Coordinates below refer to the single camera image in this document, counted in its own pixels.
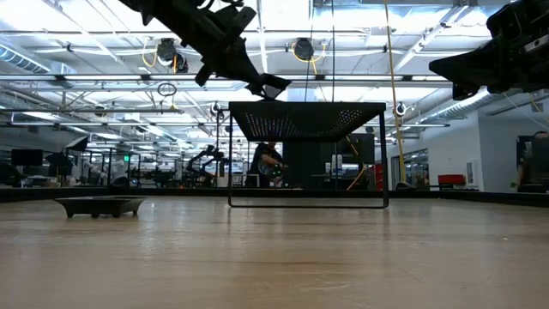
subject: black metal table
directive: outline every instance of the black metal table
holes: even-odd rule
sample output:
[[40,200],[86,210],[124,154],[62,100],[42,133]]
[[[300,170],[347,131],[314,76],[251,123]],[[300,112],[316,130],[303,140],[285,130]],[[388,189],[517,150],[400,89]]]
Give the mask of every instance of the black metal table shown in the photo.
[[288,205],[235,205],[232,203],[232,119],[248,142],[338,142],[360,126],[379,117],[383,166],[383,204],[380,206],[317,206],[308,208],[384,209],[389,206],[386,105],[358,102],[230,102],[228,204],[235,208],[295,208]]

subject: computer screen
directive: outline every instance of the computer screen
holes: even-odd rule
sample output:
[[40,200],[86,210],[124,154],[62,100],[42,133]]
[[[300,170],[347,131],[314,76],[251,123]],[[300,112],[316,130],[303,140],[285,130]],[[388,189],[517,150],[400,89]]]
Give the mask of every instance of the computer screen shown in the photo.
[[41,149],[12,149],[11,165],[16,167],[41,167],[44,152]]

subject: monitor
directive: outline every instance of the monitor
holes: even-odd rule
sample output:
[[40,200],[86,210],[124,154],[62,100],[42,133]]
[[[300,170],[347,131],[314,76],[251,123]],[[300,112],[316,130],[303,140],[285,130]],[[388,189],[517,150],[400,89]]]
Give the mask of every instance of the monitor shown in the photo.
[[11,165],[16,167],[41,167],[44,151],[41,149],[11,149]]
[[532,161],[536,170],[549,173],[549,138],[532,140]]

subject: yellow cable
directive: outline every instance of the yellow cable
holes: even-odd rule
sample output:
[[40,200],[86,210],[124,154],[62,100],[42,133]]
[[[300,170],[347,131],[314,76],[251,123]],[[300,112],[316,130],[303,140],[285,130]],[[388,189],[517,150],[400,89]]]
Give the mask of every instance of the yellow cable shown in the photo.
[[317,65],[316,65],[316,61],[313,61],[312,62],[312,69],[315,71],[315,75],[317,74]]
[[359,181],[360,176],[362,176],[362,174],[364,173],[365,170],[366,170],[366,165],[363,165],[362,166],[362,171],[360,171],[359,176],[357,176],[357,178],[354,179],[353,183],[351,185],[349,185],[349,187],[347,188],[347,191],[349,191],[349,190],[351,190],[351,188],[353,188],[354,184],[356,184],[357,181]]
[[[353,149],[354,154],[357,155],[357,158],[358,158],[358,157],[359,157],[359,152],[358,152],[357,149],[354,147],[353,143],[352,143],[351,140],[349,139],[349,136],[345,136],[345,138],[346,138],[347,141],[351,144],[351,148]],[[364,173],[365,169],[366,169],[366,164],[364,164],[364,162],[362,162],[362,170],[360,171],[359,176],[357,176],[357,178],[354,179],[353,183],[347,187],[347,191],[351,190],[351,188],[353,188],[354,184],[356,184],[357,181],[359,181],[360,176],[362,176],[362,174]]]
[[154,48],[154,61],[153,61],[153,64],[150,64],[147,59],[145,58],[145,50],[147,49],[147,42],[148,42],[148,39],[145,39],[145,43],[143,44],[143,51],[141,53],[141,56],[142,56],[142,59],[143,59],[143,63],[145,65],[147,65],[149,68],[152,68],[154,67],[154,65],[156,64],[156,57],[157,57],[157,52],[158,52],[158,44],[156,45],[156,47]]
[[322,59],[322,58],[324,58],[324,57],[326,56],[326,45],[323,45],[323,53],[320,54],[320,56],[318,56],[318,58],[316,58],[316,59],[311,59],[311,60],[308,60],[308,61],[307,61],[307,60],[301,60],[301,59],[299,59],[299,58],[298,58],[298,55],[295,54],[295,43],[292,44],[292,54],[293,54],[293,56],[294,56],[296,59],[298,59],[298,60],[301,61],[301,62],[304,62],[304,63],[308,63],[308,62],[315,63],[316,61],[318,61],[318,60],[320,60],[320,59]]
[[401,127],[398,123],[396,114],[396,86],[395,86],[395,67],[393,66],[393,46],[391,45],[391,28],[389,25],[389,0],[385,0],[385,18],[387,19],[387,41],[389,43],[389,66],[391,68],[391,85],[393,88],[393,115],[395,117],[396,140],[398,141],[399,163],[401,166],[401,181],[406,181],[406,171],[404,169],[404,154],[402,152]]
[[549,124],[549,118],[547,118],[544,114],[543,114],[543,111],[541,111],[541,108],[538,106],[538,104],[534,101],[534,98],[532,98],[532,95],[531,94],[528,94],[528,97],[530,98],[530,102],[532,102],[532,104],[535,106],[535,109],[538,110],[538,112],[541,113],[541,115],[543,115],[543,118],[546,120],[546,122]]

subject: cable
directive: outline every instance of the cable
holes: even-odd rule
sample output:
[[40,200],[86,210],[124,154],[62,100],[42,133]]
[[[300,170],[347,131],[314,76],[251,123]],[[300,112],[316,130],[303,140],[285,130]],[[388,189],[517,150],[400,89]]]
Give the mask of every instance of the cable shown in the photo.
[[142,59],[143,59],[143,63],[145,65],[147,65],[149,68],[152,68],[154,67],[154,65],[156,64],[156,58],[158,56],[158,44],[156,45],[156,47],[154,48],[154,61],[153,61],[153,64],[150,64],[147,59],[145,58],[145,50],[147,49],[147,42],[148,42],[148,39],[145,39],[145,43],[143,44],[143,51],[142,51]]
[[[353,149],[353,152],[354,154],[357,156],[357,158],[359,157],[359,152],[357,151],[357,149],[354,147],[353,143],[351,142],[351,140],[349,139],[349,136],[345,136],[345,138],[347,139],[347,141],[351,144],[351,148]],[[357,176],[357,178],[354,179],[353,183],[351,185],[349,185],[347,187],[347,191],[351,190],[351,188],[353,188],[354,184],[357,183],[357,181],[359,181],[360,177],[362,176],[362,174],[364,173],[365,169],[366,169],[366,164],[364,164],[364,162],[361,162],[362,163],[362,170],[360,171],[359,175]]]
[[541,108],[538,106],[538,104],[534,101],[534,98],[532,98],[532,95],[528,93],[528,97],[530,98],[530,102],[535,106],[535,109],[538,110],[543,115],[543,118],[546,120],[546,122],[549,124],[549,118],[546,117],[546,115],[543,114],[543,111],[541,111]]
[[391,68],[391,87],[393,89],[393,115],[395,117],[396,140],[398,141],[399,163],[401,167],[401,181],[406,179],[406,170],[404,169],[404,153],[402,151],[402,133],[401,127],[396,116],[396,86],[395,86],[395,67],[393,65],[393,46],[391,44],[391,27],[389,25],[389,0],[385,0],[385,18],[387,19],[387,41],[389,44],[389,66]]
[[303,63],[308,63],[308,62],[315,63],[316,61],[318,61],[318,60],[320,60],[320,59],[326,57],[326,45],[323,45],[323,53],[322,53],[320,56],[318,56],[318,58],[316,58],[316,59],[311,59],[311,60],[302,60],[302,59],[299,59],[299,58],[298,58],[298,55],[295,54],[295,45],[296,45],[296,43],[294,42],[294,43],[292,44],[292,54],[293,54],[293,56],[294,56],[296,59],[298,59],[299,61],[301,61],[301,62],[303,62]]
[[519,111],[521,111],[521,113],[530,118],[530,120],[534,121],[536,124],[538,124],[539,126],[541,126],[542,128],[546,129],[546,130],[549,130],[549,127],[545,126],[544,124],[540,124],[537,120],[535,120],[534,118],[530,117],[528,114],[526,114],[525,112],[523,112],[522,110],[519,109],[519,107],[515,104],[515,102],[513,102],[508,96],[506,93],[504,93],[504,96],[505,98],[507,98],[507,100]]

